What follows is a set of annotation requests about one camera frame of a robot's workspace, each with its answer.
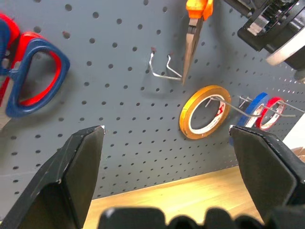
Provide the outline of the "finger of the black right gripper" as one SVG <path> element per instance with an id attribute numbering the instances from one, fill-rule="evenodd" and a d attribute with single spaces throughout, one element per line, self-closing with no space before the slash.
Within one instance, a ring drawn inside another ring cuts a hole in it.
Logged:
<path id="1" fill-rule="evenodd" d="M 223 0 L 223 1 L 225 1 L 227 4 L 229 4 L 231 7 L 233 7 L 236 11 L 238 11 L 241 15 L 245 17 L 251 17 L 253 14 L 251 8 L 246 6 L 240 0 Z"/>

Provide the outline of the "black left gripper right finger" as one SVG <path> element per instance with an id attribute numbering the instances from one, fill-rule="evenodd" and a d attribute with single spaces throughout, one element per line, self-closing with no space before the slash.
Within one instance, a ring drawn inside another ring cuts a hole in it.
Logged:
<path id="1" fill-rule="evenodd" d="M 256 209 L 266 220 L 276 207 L 305 207 L 305 162 L 276 135 L 230 126 L 239 170 Z"/>

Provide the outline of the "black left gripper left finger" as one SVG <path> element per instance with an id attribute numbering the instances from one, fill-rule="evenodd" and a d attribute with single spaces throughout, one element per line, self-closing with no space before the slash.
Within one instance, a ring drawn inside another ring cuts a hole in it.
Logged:
<path id="1" fill-rule="evenodd" d="M 95 191 L 104 126 L 72 134 L 7 213 L 0 229 L 82 229 Z"/>

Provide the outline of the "red tape roll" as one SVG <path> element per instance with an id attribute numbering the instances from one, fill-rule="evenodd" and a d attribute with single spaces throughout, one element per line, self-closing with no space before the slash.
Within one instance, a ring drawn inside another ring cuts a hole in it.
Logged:
<path id="1" fill-rule="evenodd" d="M 265 106 L 267 106 L 268 108 L 273 108 L 274 106 L 276 106 L 276 110 L 275 111 L 277 111 L 277 112 L 279 112 L 279 113 L 283 113 L 283 111 L 284 111 L 284 109 L 285 109 L 285 105 L 284 104 L 279 104 L 278 102 L 281 102 L 281 101 L 283 101 L 283 99 L 282 98 L 280 98 L 280 97 L 273 97 L 273 98 L 271 98 L 268 102 L 267 102 L 267 104 L 265 105 Z M 267 129 L 269 129 L 269 128 L 271 128 L 277 121 L 278 121 L 278 119 L 280 118 L 280 116 L 279 115 L 277 115 L 277 114 L 272 114 L 271 116 L 270 116 L 270 118 L 269 118 L 269 120 L 267 121 L 267 122 L 263 122 L 263 120 L 264 120 L 264 118 L 265 118 L 265 116 L 266 116 L 266 114 L 269 112 L 269 110 L 267 110 L 267 109 L 263 109 L 262 110 L 262 112 L 261 112 L 261 117 L 259 117 L 257 120 L 256 120 L 256 123 L 255 123 L 255 125 L 256 125 L 256 127 L 257 128 L 259 128 L 259 129 L 261 129 L 261 130 L 267 130 Z"/>

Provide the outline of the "blue tape roll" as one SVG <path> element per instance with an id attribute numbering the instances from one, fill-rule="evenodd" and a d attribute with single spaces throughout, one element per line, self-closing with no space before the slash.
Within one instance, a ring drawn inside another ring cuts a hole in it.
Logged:
<path id="1" fill-rule="evenodd" d="M 258 96 L 249 103 L 249 105 L 244 111 L 244 113 L 249 115 L 250 117 L 243 114 L 236 125 L 249 128 L 253 127 L 256 120 L 260 117 L 264 106 L 269 100 L 270 96 L 267 93 L 262 92 L 258 94 Z"/>

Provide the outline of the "yellow tape roll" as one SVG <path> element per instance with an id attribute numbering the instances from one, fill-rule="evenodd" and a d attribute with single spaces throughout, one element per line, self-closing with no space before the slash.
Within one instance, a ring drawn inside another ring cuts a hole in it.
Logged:
<path id="1" fill-rule="evenodd" d="M 206 126 L 200 129 L 194 129 L 191 126 L 191 118 L 195 110 L 205 100 L 211 100 L 213 97 L 219 98 L 219 108 L 215 114 L 213 120 Z M 198 90 L 192 97 L 186 102 L 182 108 L 179 127 L 182 133 L 191 140 L 198 140 L 205 138 L 218 129 L 221 124 L 227 118 L 230 112 L 231 96 L 229 92 L 218 85 L 209 85 Z"/>

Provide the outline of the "grey pegboard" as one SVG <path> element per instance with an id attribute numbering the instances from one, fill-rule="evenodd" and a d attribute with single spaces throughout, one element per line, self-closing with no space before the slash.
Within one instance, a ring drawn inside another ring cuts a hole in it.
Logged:
<path id="1" fill-rule="evenodd" d="M 239 96 L 266 92 L 305 109 L 305 85 L 286 64 L 270 66 L 237 36 L 246 18 L 223 0 L 203 24 L 184 84 L 149 71 L 151 48 L 157 73 L 183 71 L 186 0 L 0 0 L 0 12 L 22 31 L 36 31 L 70 59 L 67 77 L 41 110 L 11 120 L 0 131 L 0 204 L 15 202 L 41 165 L 71 134 L 106 129 L 94 197 L 192 177 L 236 165 L 228 140 L 239 113 L 201 140 L 187 139 L 179 116 L 187 100 L 208 85 Z M 284 138 L 302 113 L 291 107 L 271 132 Z"/>

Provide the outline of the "brown cardboard box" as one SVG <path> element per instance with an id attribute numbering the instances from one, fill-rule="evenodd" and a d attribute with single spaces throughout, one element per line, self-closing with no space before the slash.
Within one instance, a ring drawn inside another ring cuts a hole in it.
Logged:
<path id="1" fill-rule="evenodd" d="M 292 149 L 292 152 L 303 162 L 305 163 L 305 147 L 297 147 Z"/>

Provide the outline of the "long metal peg hook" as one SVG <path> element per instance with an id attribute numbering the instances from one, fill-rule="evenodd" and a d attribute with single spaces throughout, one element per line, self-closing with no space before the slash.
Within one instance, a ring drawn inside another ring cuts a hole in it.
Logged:
<path id="1" fill-rule="evenodd" d="M 293 108 L 293 109 L 295 109 L 295 110 L 297 110 L 297 111 L 300 111 L 300 112 L 302 112 L 302 113 L 305 114 L 305 111 L 304 111 L 304 110 L 299 109 L 299 108 L 297 108 L 297 107 L 295 107 L 295 106 L 292 106 L 292 105 L 290 105 L 290 104 L 288 104 L 288 103 L 286 103 L 286 102 L 281 101 L 281 102 L 278 102 L 278 103 L 279 103 L 279 104 L 284 104 L 284 105 L 286 105 L 286 106 L 289 106 L 289 107 L 291 107 L 291 108 Z"/>
<path id="2" fill-rule="evenodd" d="M 239 96 L 239 98 L 240 98 L 241 100 L 244 100 L 245 102 L 252 102 L 252 101 L 253 101 L 253 100 L 252 100 L 251 98 L 249 98 L 249 97 L 244 98 L 244 97 L 242 97 L 242 96 Z M 268 108 L 268 107 L 265 106 L 265 105 L 263 105 L 263 108 L 265 108 L 265 109 L 267 109 L 267 110 L 269 110 L 269 111 L 272 111 L 274 114 L 277 114 L 277 115 L 279 115 L 279 116 L 281 116 L 281 117 L 296 117 L 295 114 L 282 114 L 282 113 L 279 113 L 279 112 L 277 112 L 277 111 L 275 111 L 275 110 L 273 110 L 273 109 L 271 109 L 271 108 Z M 249 118 L 251 118 L 251 117 L 261 117 L 261 116 L 262 116 L 261 114 L 260 114 L 260 115 L 254 115 L 254 114 L 246 114 L 245 112 L 243 112 L 243 115 L 245 115 L 245 116 L 247 116 L 247 117 L 249 117 Z"/>
<path id="3" fill-rule="evenodd" d="M 240 110 L 239 108 L 231 105 L 229 102 L 226 102 L 225 100 L 221 99 L 219 96 L 217 96 L 217 97 L 214 97 L 214 96 L 209 97 L 209 101 L 206 103 L 205 107 L 207 107 L 212 100 L 213 101 L 219 101 L 219 102 L 225 103 L 226 105 L 230 106 L 231 108 L 233 108 L 234 110 L 238 111 L 239 113 L 241 113 L 242 115 L 244 115 L 246 117 L 249 117 L 249 118 L 252 118 L 252 117 L 259 118 L 259 117 L 261 117 L 260 114 L 259 115 L 256 115 L 256 114 L 247 114 L 244 111 Z"/>

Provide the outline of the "red and blue scissors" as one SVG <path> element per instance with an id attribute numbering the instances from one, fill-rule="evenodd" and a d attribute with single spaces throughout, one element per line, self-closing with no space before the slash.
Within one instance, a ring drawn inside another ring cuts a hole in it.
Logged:
<path id="1" fill-rule="evenodd" d="M 68 57 L 55 45 L 36 32 L 21 32 L 0 13 L 0 130 L 50 102 L 69 68 Z"/>

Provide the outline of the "orange handled needle-nose pliers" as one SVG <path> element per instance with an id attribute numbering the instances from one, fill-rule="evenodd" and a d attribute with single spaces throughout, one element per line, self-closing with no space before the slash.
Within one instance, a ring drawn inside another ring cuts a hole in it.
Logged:
<path id="1" fill-rule="evenodd" d="M 185 83 L 193 57 L 199 42 L 203 22 L 213 13 L 214 0 L 187 0 L 186 10 L 189 16 L 188 30 L 185 40 L 185 55 L 183 63 L 182 84 Z"/>

